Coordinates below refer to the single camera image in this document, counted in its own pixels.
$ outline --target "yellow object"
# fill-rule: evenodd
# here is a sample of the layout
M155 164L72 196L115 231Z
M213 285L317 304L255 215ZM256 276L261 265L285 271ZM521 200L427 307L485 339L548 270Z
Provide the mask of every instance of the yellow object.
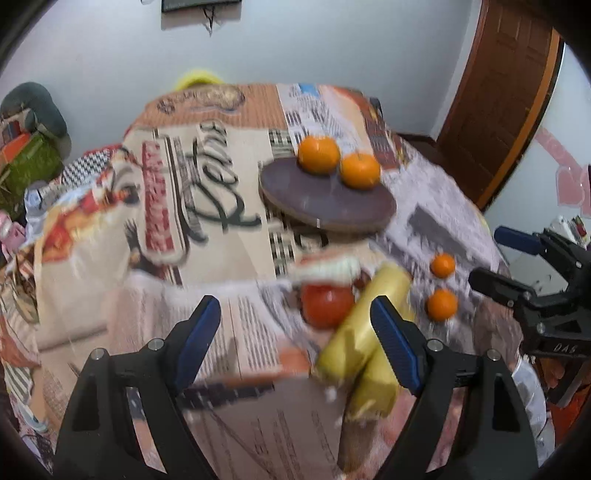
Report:
M456 261L450 254L439 254L431 262L431 273L438 278L447 278L456 271Z
M217 78L213 73L206 72L205 70L192 70L183 75L174 87L176 92L186 90L195 85L203 85L208 83L221 84L224 81Z
M300 167L315 175L327 175L339 164L340 149L330 137L303 139L298 147L297 158Z
M457 297L445 288L438 288L427 300L427 313L434 322L445 322L457 312Z
M340 177L352 189L370 190L379 183L382 167L373 155L353 153L340 163Z
M405 301L398 312L405 320L414 321L414 312ZM359 377L355 390L347 404L345 420L378 420L387 417L400 392L400 384L390 366L390 361L379 346Z
M353 380L379 347L369 319L375 297L386 295L396 308L403 306L412 282L411 276L396 264L384 264L365 287L359 300L321 351L313 374L330 384Z

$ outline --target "door frame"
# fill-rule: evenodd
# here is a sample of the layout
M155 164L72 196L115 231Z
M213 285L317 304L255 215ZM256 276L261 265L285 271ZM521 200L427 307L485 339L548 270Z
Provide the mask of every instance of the door frame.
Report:
M470 75L472 74L472 69L474 67L474 64L476 63L476 57L478 56L478 48L480 47L480 42L482 41L484 26L486 23L486 17L488 16L490 3L491 0L482 0L482 5L480 6L480 16L478 18L478 24L476 26L476 33L474 35L474 41L472 42L472 49L470 51L470 55L468 56L466 68L464 69L464 74L462 75L462 80L460 81L460 85L457 89L456 96L453 99L452 106L449 109L449 113L447 114L447 118L445 120L445 123L443 124L443 128L441 129L441 133L437 137L438 145L442 145L443 141L445 140L446 136L450 131L453 118L457 112L457 108L470 79ZM519 134L517 135L517 138L515 139L515 142L511 146L509 153L503 160L503 163L501 164L499 169L496 171L491 182L486 187L484 193L482 193L482 195L478 198L476 202L477 207L481 210L484 207L486 207L486 205L491 201L493 195L497 192L499 187L505 181L509 172L515 166L515 163L521 158L523 152L529 146L532 134L539 125L541 117L544 115L545 107L548 103L547 96L551 94L550 90L553 85L553 79L555 78L557 64L561 61L562 58L562 55L559 55L561 51L561 37L558 34L558 32L553 29L552 35L550 37L550 51L548 52L548 59L546 61L544 74L542 75L542 80L540 82L540 87L538 88L538 91L535 94L534 102L531 106L531 109L525 119L523 126L519 131Z

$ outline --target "tangerine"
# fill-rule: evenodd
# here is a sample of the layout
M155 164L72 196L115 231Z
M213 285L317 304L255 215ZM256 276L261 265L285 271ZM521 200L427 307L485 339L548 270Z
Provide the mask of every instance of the tangerine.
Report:
M434 322L445 322L457 312L457 297L445 288L438 288L427 300L427 313Z
M298 163L308 173L328 175L339 164L340 149L336 141L330 137L313 137L309 135L300 143Z
M431 262L431 272L438 278L447 278L456 271L456 261L450 254L439 254Z
M352 189L370 190L379 183L382 167L373 155L353 153L340 163L340 177Z

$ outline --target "red tomato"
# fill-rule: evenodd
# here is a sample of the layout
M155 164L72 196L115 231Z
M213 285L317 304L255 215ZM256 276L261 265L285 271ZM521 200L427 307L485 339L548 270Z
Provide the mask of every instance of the red tomato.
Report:
M338 327L355 305L351 287L302 285L300 298L304 320L318 329Z

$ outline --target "yellow cylinder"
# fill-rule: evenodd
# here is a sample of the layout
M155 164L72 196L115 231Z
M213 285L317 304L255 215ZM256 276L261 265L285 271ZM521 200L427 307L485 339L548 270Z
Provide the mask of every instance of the yellow cylinder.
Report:
M406 270L393 263L384 264L321 351L313 374L330 384L352 381L379 347L369 318L372 301L385 295L394 307L400 308L407 303L411 282L412 278Z
M414 312L405 301L397 307L402 318L414 321ZM400 384L384 349L379 346L363 369L351 393L345 420L379 420L387 417L398 397Z

